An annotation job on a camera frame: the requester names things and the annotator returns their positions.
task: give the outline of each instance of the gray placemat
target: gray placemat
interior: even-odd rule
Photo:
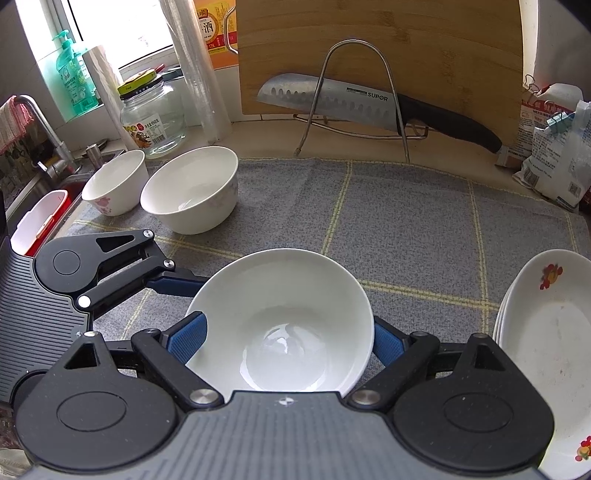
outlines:
[[[149,170],[161,165],[150,162]],[[507,288],[537,253],[564,248],[591,257],[579,215],[427,168],[246,159],[238,184],[230,217],[201,235],[177,235],[139,206],[109,218],[90,205],[69,235],[150,228],[177,265],[206,276],[267,248],[320,252],[359,280],[375,314],[403,332],[426,330],[443,342],[492,334]],[[95,329],[107,340],[166,329],[189,303],[144,290],[95,321]],[[364,378],[381,368],[372,356]]]

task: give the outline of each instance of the stainless steel sink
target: stainless steel sink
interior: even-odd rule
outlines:
[[[103,154],[105,162],[112,160],[117,155],[120,155],[123,150],[117,150],[111,153]],[[57,222],[57,225],[47,235],[44,244],[51,238],[54,238],[58,230],[63,226],[70,214],[80,205],[82,201],[82,189],[86,182],[94,175],[95,171],[92,163],[88,158],[77,161],[80,166],[78,171],[74,175],[66,176],[60,179],[59,182],[52,181],[50,176],[40,171],[33,179],[23,188],[18,197],[13,201],[10,207],[6,211],[8,235],[12,235],[17,229],[18,223],[25,216],[25,214],[31,210],[35,204],[41,200],[47,193],[52,190],[67,190],[72,204],[68,207],[68,210]]]

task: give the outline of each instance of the red and white container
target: red and white container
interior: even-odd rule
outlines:
[[[34,257],[43,239],[71,203],[66,190],[54,190],[45,195],[18,223],[10,239],[12,249],[19,255]]]

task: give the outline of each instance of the window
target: window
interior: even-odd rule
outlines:
[[[102,44],[113,66],[121,68],[173,44],[158,0],[54,0],[54,4],[61,26],[89,46]]]

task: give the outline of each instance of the faucet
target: faucet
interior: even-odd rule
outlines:
[[[58,138],[56,132],[54,131],[54,129],[52,129],[51,125],[47,121],[47,118],[45,118],[45,115],[43,115],[43,113],[39,109],[39,106],[37,105],[36,101],[28,95],[17,95],[15,101],[16,103],[21,103],[25,105],[29,109],[29,111],[33,114],[41,128],[45,130],[47,138],[49,138],[54,148],[56,149],[57,155],[60,157],[60,159],[49,168],[43,165],[43,163],[39,162],[37,164],[39,168],[46,172],[53,180],[57,180],[60,177],[60,175],[65,171],[69,175],[76,173],[80,167],[77,166],[74,162],[72,152],[68,150],[66,143]]]

